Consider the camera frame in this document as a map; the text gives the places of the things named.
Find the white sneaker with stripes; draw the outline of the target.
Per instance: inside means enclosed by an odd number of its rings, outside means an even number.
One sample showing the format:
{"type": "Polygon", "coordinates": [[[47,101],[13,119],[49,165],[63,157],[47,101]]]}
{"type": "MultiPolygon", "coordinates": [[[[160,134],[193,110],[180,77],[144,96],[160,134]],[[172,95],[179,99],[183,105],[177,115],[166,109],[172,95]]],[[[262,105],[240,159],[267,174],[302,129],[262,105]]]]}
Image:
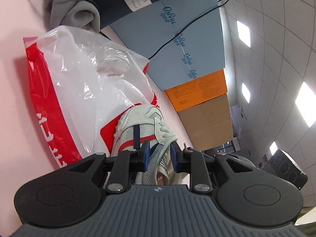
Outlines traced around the white sneaker with stripes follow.
{"type": "Polygon", "coordinates": [[[123,150],[138,150],[148,141],[148,170],[138,172],[136,185],[180,185],[186,173],[176,173],[170,155],[170,145],[178,137],[166,124],[161,111],[149,104],[137,105],[122,114],[115,127],[112,156],[123,150]]]}

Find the grey cloth pouch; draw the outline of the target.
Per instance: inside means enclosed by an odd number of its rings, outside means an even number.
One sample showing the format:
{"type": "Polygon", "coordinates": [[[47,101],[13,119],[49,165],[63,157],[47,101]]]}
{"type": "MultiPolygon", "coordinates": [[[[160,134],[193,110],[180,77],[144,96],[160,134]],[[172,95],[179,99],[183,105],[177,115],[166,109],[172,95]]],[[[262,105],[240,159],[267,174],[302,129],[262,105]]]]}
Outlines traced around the grey cloth pouch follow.
{"type": "Polygon", "coordinates": [[[72,26],[99,32],[100,14],[98,9],[87,1],[52,0],[50,27],[72,26]]]}

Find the orange cardboard box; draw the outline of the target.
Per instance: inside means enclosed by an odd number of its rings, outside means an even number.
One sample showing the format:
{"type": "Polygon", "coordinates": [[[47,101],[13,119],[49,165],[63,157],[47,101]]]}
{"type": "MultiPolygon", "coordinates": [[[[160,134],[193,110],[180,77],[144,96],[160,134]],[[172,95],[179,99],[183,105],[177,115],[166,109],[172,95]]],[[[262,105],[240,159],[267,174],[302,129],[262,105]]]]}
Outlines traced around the orange cardboard box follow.
{"type": "Polygon", "coordinates": [[[227,93],[224,70],[172,87],[165,92],[177,112],[191,108],[227,93]]]}

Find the light blue cardboard box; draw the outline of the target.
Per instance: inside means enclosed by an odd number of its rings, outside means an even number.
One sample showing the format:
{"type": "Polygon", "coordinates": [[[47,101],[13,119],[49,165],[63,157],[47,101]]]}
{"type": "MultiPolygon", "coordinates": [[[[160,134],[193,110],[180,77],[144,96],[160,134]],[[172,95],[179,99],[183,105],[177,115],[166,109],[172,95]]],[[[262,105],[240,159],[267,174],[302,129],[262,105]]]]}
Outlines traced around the light blue cardboard box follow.
{"type": "Polygon", "coordinates": [[[167,90],[225,67],[217,0],[162,0],[111,24],[127,48],[149,59],[167,90]]]}

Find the brown cardboard box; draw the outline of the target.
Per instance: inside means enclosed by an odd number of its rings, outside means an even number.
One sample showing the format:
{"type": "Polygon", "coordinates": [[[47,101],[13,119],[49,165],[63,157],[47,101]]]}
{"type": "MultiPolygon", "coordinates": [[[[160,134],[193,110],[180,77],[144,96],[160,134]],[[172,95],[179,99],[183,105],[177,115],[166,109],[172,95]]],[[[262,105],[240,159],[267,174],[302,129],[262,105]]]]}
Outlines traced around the brown cardboard box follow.
{"type": "Polygon", "coordinates": [[[196,150],[216,148],[233,139],[227,95],[182,110],[178,115],[196,150]]]}

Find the white shoelace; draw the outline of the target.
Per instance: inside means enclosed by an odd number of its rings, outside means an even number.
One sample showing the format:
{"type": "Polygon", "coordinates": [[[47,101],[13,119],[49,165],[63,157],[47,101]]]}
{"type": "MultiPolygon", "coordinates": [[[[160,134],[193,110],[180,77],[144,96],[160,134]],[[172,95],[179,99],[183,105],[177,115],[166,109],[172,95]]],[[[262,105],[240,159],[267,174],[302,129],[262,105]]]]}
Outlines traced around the white shoelace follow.
{"type": "Polygon", "coordinates": [[[180,185],[187,176],[186,173],[176,173],[171,161],[171,144],[178,137],[172,132],[163,119],[155,118],[155,137],[158,147],[155,149],[154,169],[156,173],[162,174],[163,180],[168,185],[180,185]]]}

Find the red white plastic bag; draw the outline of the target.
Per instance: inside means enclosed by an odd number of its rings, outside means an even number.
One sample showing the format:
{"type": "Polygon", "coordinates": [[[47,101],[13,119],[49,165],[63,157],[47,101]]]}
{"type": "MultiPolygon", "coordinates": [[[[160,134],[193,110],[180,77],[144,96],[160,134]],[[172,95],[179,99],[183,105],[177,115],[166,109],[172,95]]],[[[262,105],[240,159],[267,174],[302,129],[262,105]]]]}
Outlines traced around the red white plastic bag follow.
{"type": "Polygon", "coordinates": [[[110,155],[120,116],[159,104],[146,77],[149,60],[100,34],[60,26],[24,45],[32,104],[59,167],[110,155]]]}

